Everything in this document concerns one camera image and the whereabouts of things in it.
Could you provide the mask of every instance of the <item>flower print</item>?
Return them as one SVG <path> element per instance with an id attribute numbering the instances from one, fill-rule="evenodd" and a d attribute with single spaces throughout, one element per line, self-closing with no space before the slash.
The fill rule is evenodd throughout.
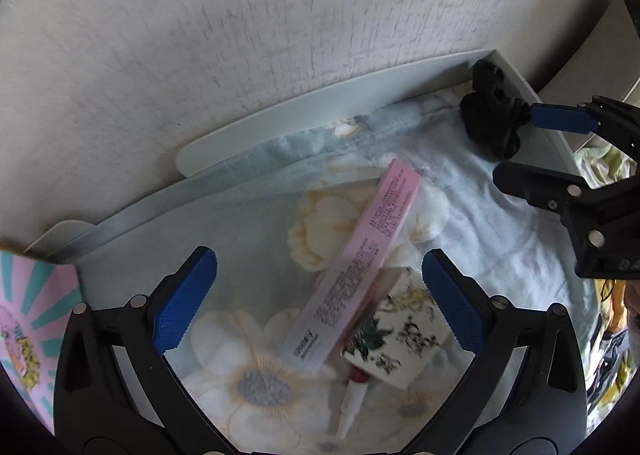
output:
<path id="1" fill-rule="evenodd" d="M 212 311 L 197 320 L 191 345 L 202 369 L 183 385 L 204 414 L 240 450 L 292 453 L 329 428 L 332 391 L 344 376 L 326 363 L 307 374 L 278 361 L 275 350 L 298 310 L 282 311 L 264 329 L 245 311 Z"/>
<path id="2" fill-rule="evenodd" d="M 358 125 L 354 120 L 336 121 L 333 124 L 333 127 L 334 136 L 337 138 L 348 138 L 360 130 L 360 125 Z"/>
<path id="3" fill-rule="evenodd" d="M 325 178 L 310 187 L 298 204 L 300 217 L 289 229 L 288 239 L 293 260 L 307 271 L 329 267 L 351 237 L 380 177 L 394 158 L 393 154 L 386 154 L 378 161 L 370 161 L 347 155 L 328 163 Z M 448 220 L 447 196 L 423 178 L 386 267 L 420 270 L 423 253 L 416 244 L 436 238 Z"/>
<path id="4" fill-rule="evenodd" d="M 335 435 L 305 438 L 290 455 L 358 455 L 373 453 L 361 439 L 338 439 Z"/>
<path id="5" fill-rule="evenodd" d="M 432 366 L 405 391 L 372 383 L 350 435 L 369 439 L 377 452 L 399 452 L 434 416 L 459 378 L 452 366 Z"/>

